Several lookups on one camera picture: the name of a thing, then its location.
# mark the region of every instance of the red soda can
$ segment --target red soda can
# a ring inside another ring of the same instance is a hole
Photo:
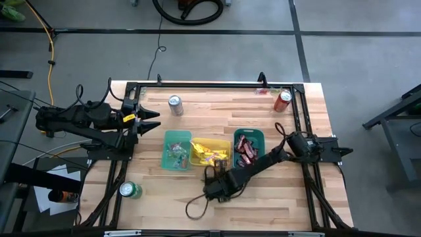
[[[284,111],[288,107],[289,103],[291,103],[291,100],[292,100],[291,92],[287,90],[282,90],[275,101],[274,110],[276,112]]]

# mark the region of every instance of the soda can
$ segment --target soda can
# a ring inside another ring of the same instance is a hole
[[[276,112],[284,111],[288,107],[289,103],[291,103],[291,100],[291,92],[289,92],[288,90],[282,90],[275,101],[274,110]]]
[[[137,199],[142,195],[142,188],[133,183],[132,181],[126,181],[120,186],[120,194],[125,198]]]
[[[182,105],[182,98],[177,95],[171,95],[170,99],[168,100],[168,104],[170,105],[171,113],[174,116],[182,116],[183,115],[183,105]]]

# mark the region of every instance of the green soda can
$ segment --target green soda can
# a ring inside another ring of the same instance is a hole
[[[142,196],[142,188],[132,181],[124,182],[120,186],[120,194],[125,198],[137,199]]]

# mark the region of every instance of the vacuum hose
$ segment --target vacuum hose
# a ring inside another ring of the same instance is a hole
[[[205,1],[210,1],[210,2],[213,2],[216,5],[218,5],[218,10],[212,16],[208,16],[208,17],[203,18],[203,19],[186,20],[190,11],[193,10],[193,8],[196,7],[196,5],[198,5],[202,2],[205,2]],[[170,21],[174,24],[178,24],[178,25],[182,25],[182,26],[198,26],[198,25],[202,25],[202,24],[212,22],[212,21],[216,20],[222,14],[222,11],[224,10],[224,4],[221,2],[221,0],[193,0],[184,9],[183,14],[181,15],[181,19],[177,19],[173,16],[170,16],[169,14],[167,14],[164,11],[164,9],[162,9],[162,7],[159,5],[158,0],[152,0],[152,2],[153,2],[153,5],[155,6],[155,8],[157,9],[158,13],[162,17],[164,17],[165,19],[167,19],[168,21]]]

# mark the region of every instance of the wrapped candy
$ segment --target wrapped candy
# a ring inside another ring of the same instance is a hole
[[[201,144],[190,142],[195,155],[200,158],[200,164],[215,166],[216,160],[228,160],[226,150],[211,150]]]

